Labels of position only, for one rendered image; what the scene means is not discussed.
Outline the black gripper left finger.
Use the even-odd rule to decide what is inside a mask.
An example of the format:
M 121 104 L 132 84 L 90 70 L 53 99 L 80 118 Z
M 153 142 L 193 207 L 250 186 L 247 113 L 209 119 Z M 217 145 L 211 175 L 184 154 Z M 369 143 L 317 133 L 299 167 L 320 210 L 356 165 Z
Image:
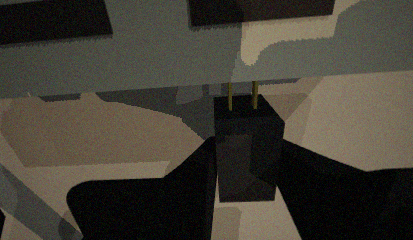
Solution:
M 163 178 L 87 181 L 66 202 L 83 237 L 95 229 L 170 229 L 177 240 L 211 240 L 216 182 L 213 136 Z

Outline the black two-prong charger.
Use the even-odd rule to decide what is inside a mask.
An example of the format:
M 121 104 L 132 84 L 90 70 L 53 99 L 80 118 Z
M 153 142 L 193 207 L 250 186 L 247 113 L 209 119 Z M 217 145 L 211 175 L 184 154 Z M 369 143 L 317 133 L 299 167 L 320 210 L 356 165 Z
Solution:
M 214 97 L 219 203 L 275 201 L 285 122 L 252 95 Z

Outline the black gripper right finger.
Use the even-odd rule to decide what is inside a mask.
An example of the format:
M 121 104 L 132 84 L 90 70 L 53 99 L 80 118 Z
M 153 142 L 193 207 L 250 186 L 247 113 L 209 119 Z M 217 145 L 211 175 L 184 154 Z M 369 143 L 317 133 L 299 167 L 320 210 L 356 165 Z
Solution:
M 413 167 L 366 172 L 283 139 L 277 186 L 301 240 L 385 240 Z

